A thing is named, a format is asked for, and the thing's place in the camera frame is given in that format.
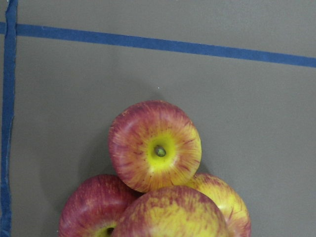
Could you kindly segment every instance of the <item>red and yellow apple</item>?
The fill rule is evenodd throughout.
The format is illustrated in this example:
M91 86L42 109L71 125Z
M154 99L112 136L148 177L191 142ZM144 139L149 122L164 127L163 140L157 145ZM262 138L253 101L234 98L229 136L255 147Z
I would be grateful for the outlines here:
M179 107L162 100L134 104L118 115L108 146L117 175L143 193L187 183L201 160L193 122Z
M150 191L122 214L111 237L228 237L223 214L187 186Z
M108 237L125 209L140 195L115 175L91 177L68 198L58 236Z
M223 213L230 237L250 237L251 220L248 209L239 194L220 178L197 173L186 184L212 199Z

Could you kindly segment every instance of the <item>gray surface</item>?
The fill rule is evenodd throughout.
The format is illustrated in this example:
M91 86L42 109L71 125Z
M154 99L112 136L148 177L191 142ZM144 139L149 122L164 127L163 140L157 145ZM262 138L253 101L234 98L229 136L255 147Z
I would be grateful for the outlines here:
M20 1L19 23L315 57L315 3L305 3L76 1L70 8ZM315 68L19 37L12 236L56 236L77 185L114 172L106 147L111 121L147 99L167 100L192 118L202 139L200 171L242 196L254 237L314 236L315 74Z

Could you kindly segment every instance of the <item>red apple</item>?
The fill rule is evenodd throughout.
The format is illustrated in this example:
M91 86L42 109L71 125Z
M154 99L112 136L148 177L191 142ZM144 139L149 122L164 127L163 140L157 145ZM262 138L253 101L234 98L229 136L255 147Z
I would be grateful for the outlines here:
M84 181L68 198L59 220L59 237L107 237L140 193L115 175Z
M120 179L143 193L187 183L201 160L201 141L193 122L180 108L162 100L134 104L118 115L108 145Z
M187 183L210 199L222 211L230 231L230 237L250 237L251 220L248 209L239 194L220 178L199 173Z
M186 186L150 191L122 214L111 237L228 237L223 214Z

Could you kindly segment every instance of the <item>pile of apples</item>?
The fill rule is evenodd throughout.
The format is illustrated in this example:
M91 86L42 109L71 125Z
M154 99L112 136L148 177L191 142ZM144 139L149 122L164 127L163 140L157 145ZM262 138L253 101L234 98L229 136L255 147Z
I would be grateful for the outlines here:
M162 100L134 104L111 124L116 175L85 180L68 198L59 237L250 237L244 201L197 173L201 140L190 118Z

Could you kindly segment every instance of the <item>yellow apple with red streaks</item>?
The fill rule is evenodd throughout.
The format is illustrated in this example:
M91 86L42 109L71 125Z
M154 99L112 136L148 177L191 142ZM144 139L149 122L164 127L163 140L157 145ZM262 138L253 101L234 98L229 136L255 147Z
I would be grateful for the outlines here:
M119 114L108 147L120 179L143 193L187 183L201 160L197 128L183 110L162 100L139 102Z
M82 182L69 196L59 220L59 237L109 237L125 209L142 194L116 175Z
M251 220L240 195L225 181L208 173L197 173L186 184L212 199L222 211L230 237L250 237Z
M133 202L111 237L229 237L229 232L210 198L187 186L168 186Z

